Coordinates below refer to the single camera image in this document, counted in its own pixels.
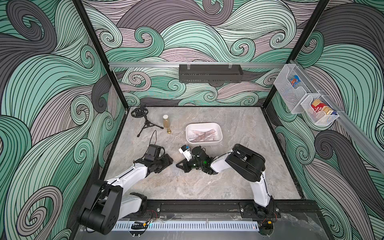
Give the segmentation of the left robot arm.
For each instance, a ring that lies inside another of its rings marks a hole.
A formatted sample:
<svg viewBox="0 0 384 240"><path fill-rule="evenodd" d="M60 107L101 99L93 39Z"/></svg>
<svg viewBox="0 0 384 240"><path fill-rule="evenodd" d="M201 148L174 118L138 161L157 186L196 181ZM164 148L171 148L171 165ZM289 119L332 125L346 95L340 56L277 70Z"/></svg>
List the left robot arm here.
<svg viewBox="0 0 384 240"><path fill-rule="evenodd" d="M150 173L160 173L172 163L173 159L168 154L154 161L138 159L117 177L108 181L97 180L81 207L78 223L100 234L109 234L119 219L143 209L145 196L132 193L123 199L123 195Z"/></svg>

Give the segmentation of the clear wall bin upper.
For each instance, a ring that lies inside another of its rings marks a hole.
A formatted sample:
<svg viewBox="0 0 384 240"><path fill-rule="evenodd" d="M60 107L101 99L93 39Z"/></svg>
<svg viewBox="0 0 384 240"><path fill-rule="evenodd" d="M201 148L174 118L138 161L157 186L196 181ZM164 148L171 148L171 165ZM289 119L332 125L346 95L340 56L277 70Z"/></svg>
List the clear wall bin upper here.
<svg viewBox="0 0 384 240"><path fill-rule="evenodd" d="M298 75L302 80L297 89L294 89L290 84L290 79L294 75ZM315 92L315 87L310 82L306 72L295 64L284 65L274 82L274 86L291 114L303 113L304 109L301 106L301 102L308 94Z"/></svg>

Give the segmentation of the long pink clear ruler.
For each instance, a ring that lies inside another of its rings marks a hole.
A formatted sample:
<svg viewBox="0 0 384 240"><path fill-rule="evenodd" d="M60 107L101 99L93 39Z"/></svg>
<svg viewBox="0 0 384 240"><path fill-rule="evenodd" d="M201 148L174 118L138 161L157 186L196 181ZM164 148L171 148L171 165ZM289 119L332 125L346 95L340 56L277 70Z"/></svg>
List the long pink clear ruler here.
<svg viewBox="0 0 384 240"><path fill-rule="evenodd" d="M188 138L194 139L199 136L203 137L210 137L210 136L217 136L217 131L215 129L209 129L209 130L190 130L189 131Z"/></svg>

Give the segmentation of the aluminium right rail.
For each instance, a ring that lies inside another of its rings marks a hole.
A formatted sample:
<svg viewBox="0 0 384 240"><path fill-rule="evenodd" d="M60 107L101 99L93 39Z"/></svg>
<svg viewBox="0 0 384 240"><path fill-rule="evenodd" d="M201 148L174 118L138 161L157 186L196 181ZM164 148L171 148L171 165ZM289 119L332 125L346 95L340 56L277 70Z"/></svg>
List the aluminium right rail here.
<svg viewBox="0 0 384 240"><path fill-rule="evenodd" d="M374 166L384 173L384 152L352 121L352 119L342 110L341 106L335 101L329 91L319 86L307 71L296 61L290 60L290 64L295 64L307 78L305 83L310 84L318 94L321 95L339 114L338 123L346 130L356 145L368 156Z"/></svg>

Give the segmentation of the black wall tray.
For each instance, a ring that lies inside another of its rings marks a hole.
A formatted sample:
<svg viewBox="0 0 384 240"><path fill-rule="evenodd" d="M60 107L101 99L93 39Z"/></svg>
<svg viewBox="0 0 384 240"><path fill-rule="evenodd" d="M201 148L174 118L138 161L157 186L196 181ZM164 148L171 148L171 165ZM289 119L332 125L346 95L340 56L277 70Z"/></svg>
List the black wall tray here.
<svg viewBox="0 0 384 240"><path fill-rule="evenodd" d="M179 80L181 83L208 83L219 86L224 83L240 83L244 72L240 65L206 66L206 65L179 65Z"/></svg>

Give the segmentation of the aluminium rail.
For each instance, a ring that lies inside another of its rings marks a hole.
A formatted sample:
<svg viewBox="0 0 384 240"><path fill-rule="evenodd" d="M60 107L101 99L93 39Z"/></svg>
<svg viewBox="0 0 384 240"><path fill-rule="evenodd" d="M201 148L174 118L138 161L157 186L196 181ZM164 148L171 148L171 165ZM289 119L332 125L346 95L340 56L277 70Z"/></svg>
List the aluminium rail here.
<svg viewBox="0 0 384 240"><path fill-rule="evenodd" d="M384 152L352 121L352 119L342 110L341 106L335 101L329 91L319 86L307 71L296 61L290 60L290 64L295 64L307 78L305 83L310 84L318 94L321 95L339 114L338 123L346 130L356 145L368 156L374 166L384 173Z"/></svg>
<svg viewBox="0 0 384 240"><path fill-rule="evenodd" d="M233 65L240 65L242 68L252 69L274 69L283 68L285 63L248 63L248 62L237 62L237 63L226 63L226 62L109 62L110 68L176 68L179 65L206 65L206 66L227 66L231 68Z"/></svg>

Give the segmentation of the clear wall bin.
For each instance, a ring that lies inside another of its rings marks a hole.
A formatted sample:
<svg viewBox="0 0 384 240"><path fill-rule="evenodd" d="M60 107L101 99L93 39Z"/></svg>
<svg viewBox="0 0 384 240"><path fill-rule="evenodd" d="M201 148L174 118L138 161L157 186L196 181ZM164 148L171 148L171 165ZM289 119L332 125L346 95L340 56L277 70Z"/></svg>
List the clear wall bin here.
<svg viewBox="0 0 384 240"><path fill-rule="evenodd" d="M294 75L298 75L302 80L297 89L294 89L290 84L290 79ZM301 102L308 94L315 92L315 87L310 82L306 72L295 64L284 65L274 82L274 86L291 114L303 113L304 109L301 106Z"/></svg>
<svg viewBox="0 0 384 240"><path fill-rule="evenodd" d="M340 117L320 94L308 94L301 106L316 126L329 126Z"/></svg>

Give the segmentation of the clear wall bin lower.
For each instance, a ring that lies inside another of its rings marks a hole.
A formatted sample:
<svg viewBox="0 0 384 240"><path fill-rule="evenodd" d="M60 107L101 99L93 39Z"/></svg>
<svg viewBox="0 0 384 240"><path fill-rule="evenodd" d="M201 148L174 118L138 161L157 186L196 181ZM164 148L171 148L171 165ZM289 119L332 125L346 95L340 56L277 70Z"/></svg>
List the clear wall bin lower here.
<svg viewBox="0 0 384 240"><path fill-rule="evenodd" d="M320 94L308 94L301 106L316 126L329 126L340 117Z"/></svg>

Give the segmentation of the small black tripod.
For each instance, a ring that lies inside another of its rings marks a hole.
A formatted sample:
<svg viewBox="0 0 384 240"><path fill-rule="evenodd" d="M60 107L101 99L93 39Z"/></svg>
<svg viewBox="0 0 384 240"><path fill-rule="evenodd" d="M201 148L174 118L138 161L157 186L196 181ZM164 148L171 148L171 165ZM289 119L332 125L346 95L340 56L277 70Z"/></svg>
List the small black tripod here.
<svg viewBox="0 0 384 240"><path fill-rule="evenodd" d="M153 124L151 121L148 120L148 113L149 110L145 106L139 106L131 111L131 116L136 119L145 119L144 126L138 133L137 137L140 137L141 133L143 132L144 129L152 128L152 127L158 127L160 129L164 129L164 127L161 127L159 125Z"/></svg>

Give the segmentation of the amber bottle white cap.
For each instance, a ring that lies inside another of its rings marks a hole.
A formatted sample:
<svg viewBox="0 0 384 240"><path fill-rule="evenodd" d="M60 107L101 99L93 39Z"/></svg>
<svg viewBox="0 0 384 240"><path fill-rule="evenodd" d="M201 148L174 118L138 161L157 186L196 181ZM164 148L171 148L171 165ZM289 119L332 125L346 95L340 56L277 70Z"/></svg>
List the amber bottle white cap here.
<svg viewBox="0 0 384 240"><path fill-rule="evenodd" d="M172 131L170 129L170 119L168 115L163 115L163 125L164 125L164 128L167 129L167 133L171 134Z"/></svg>

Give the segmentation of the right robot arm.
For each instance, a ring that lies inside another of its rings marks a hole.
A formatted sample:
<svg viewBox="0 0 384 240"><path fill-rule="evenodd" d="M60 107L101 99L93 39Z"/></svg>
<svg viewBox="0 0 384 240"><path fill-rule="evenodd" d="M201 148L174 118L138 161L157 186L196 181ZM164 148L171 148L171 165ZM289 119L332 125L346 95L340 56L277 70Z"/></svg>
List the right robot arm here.
<svg viewBox="0 0 384 240"><path fill-rule="evenodd" d="M195 169L208 175L217 175L227 169L233 169L250 183L255 208L266 209L270 204L273 197L268 192L266 160L262 155L241 144L235 144L231 151L214 158L209 157L201 146L192 149L183 145L179 152L185 158L177 163L176 167L185 173Z"/></svg>

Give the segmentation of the wide red ruler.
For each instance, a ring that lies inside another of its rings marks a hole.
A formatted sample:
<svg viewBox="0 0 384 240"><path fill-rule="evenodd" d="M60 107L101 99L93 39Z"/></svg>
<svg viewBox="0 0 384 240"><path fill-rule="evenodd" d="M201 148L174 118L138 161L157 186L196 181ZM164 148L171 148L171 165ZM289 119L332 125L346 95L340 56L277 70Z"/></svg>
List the wide red ruler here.
<svg viewBox="0 0 384 240"><path fill-rule="evenodd" d="M192 142L192 143L212 142L212 141L215 141L216 138L217 138L217 136L210 136L210 137L199 136L197 138L190 139L190 142Z"/></svg>

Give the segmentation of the blue packet in bin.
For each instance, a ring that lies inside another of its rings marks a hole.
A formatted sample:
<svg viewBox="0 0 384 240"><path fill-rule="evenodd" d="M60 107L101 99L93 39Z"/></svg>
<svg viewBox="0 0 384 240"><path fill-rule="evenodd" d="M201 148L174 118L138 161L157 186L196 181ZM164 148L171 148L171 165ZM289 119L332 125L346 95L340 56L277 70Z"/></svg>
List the blue packet in bin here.
<svg viewBox="0 0 384 240"><path fill-rule="evenodd" d="M291 86L294 88L294 89L297 89L300 84L301 84L302 80L301 78L298 76L298 75L294 75L291 79L290 79L290 84Z"/></svg>

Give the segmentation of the aluminium back rail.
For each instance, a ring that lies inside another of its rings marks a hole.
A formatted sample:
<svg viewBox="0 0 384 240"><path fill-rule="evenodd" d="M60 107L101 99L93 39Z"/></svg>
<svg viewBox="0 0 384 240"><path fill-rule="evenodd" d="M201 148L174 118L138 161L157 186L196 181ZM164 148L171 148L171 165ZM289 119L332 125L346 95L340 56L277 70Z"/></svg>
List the aluminium back rail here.
<svg viewBox="0 0 384 240"><path fill-rule="evenodd" d="M233 65L240 65L242 68L252 69L274 69L283 68L285 63L248 63L248 62L237 62L237 63L226 63L226 62L109 62L110 68L176 68L179 65L206 65L206 66L227 66L231 68Z"/></svg>

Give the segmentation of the red card boxes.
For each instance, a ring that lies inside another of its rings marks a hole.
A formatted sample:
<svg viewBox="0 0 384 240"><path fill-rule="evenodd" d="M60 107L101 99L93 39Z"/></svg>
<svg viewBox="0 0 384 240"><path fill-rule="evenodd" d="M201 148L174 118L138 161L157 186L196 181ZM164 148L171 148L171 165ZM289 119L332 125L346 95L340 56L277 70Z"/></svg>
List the red card boxes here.
<svg viewBox="0 0 384 240"><path fill-rule="evenodd" d="M335 116L337 115L337 111L333 110L329 105L327 105L325 102L321 101L320 99L314 99L311 102L311 108L314 111L314 114L316 116L319 115L326 115L326 116Z"/></svg>

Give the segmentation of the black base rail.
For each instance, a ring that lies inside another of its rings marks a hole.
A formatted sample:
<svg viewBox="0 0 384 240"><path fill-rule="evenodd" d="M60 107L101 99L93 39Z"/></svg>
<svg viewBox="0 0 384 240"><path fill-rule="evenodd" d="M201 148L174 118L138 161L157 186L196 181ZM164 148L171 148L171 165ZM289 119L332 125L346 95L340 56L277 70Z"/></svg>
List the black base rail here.
<svg viewBox="0 0 384 240"><path fill-rule="evenodd" d="M310 200L270 200L262 207L254 200L146 200L139 213L154 211L160 213L267 213L315 212L320 208Z"/></svg>

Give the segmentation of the white storage box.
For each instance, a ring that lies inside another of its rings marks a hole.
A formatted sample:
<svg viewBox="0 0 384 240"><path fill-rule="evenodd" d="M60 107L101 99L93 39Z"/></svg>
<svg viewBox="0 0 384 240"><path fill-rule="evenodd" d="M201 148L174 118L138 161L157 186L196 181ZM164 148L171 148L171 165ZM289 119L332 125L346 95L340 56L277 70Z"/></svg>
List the white storage box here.
<svg viewBox="0 0 384 240"><path fill-rule="evenodd" d="M223 140L222 129L217 123L194 123L185 128L190 146L214 146Z"/></svg>

